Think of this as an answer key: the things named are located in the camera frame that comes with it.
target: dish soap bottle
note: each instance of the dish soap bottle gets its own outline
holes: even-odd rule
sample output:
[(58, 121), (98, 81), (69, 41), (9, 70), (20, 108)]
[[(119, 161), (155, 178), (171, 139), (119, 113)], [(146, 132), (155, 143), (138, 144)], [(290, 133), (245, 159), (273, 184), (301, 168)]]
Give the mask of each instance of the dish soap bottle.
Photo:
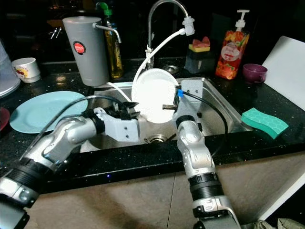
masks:
[[(105, 2), (101, 2), (100, 6), (104, 10), (104, 26), (116, 30), (116, 24), (112, 20), (112, 10), (108, 8), (108, 5)], [(118, 38), (112, 31), (105, 30), (104, 34), (107, 42), (111, 78), (119, 79), (123, 75), (123, 65)]]
[(249, 33), (242, 31), (245, 25), (244, 15), (249, 10), (238, 10), (242, 13), (241, 18), (236, 22), (236, 31), (226, 32), (221, 49), (221, 54), (216, 67), (216, 75), (232, 80), (236, 77), (238, 67), (243, 57), (244, 49), (249, 41)]

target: green sponge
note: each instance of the green sponge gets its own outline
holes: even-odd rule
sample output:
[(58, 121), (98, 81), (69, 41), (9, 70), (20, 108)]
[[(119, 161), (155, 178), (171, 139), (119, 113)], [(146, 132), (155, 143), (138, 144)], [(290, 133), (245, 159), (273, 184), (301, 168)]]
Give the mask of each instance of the green sponge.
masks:
[(287, 123), (281, 119), (264, 114), (255, 108), (242, 114), (242, 121), (247, 125), (265, 131), (273, 139), (278, 137), (287, 127)]

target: orange soap bottle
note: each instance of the orange soap bottle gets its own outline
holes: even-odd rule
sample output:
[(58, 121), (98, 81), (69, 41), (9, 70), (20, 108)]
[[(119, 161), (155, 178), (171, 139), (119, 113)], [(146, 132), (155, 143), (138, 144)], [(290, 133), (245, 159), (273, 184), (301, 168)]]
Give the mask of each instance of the orange soap bottle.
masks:
[(242, 13), (242, 16), (235, 24), (236, 31), (229, 30), (225, 34), (215, 73), (217, 76), (228, 80), (236, 77), (244, 49), (250, 36), (249, 33), (242, 31), (245, 25), (244, 15), (250, 11), (238, 10), (237, 12)]

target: red plate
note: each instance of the red plate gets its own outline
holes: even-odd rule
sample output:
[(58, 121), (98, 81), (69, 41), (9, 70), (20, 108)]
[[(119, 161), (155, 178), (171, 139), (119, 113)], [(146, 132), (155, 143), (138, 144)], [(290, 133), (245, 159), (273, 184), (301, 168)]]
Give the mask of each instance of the red plate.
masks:
[(10, 112), (4, 108), (0, 108), (0, 130), (2, 130), (6, 124), (9, 122), (10, 119)]

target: light blue plate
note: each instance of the light blue plate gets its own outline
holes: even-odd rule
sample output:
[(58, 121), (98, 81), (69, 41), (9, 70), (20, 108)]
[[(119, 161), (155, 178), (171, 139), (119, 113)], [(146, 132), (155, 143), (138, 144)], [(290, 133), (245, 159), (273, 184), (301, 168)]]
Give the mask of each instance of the light blue plate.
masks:
[[(84, 97), (77, 92), (51, 92), (36, 96), (21, 104), (10, 116), (14, 130), (27, 134), (39, 133), (49, 121), (70, 102)], [(74, 104), (66, 110), (47, 131), (54, 130), (57, 122), (66, 115), (79, 115), (87, 108), (87, 101)]]

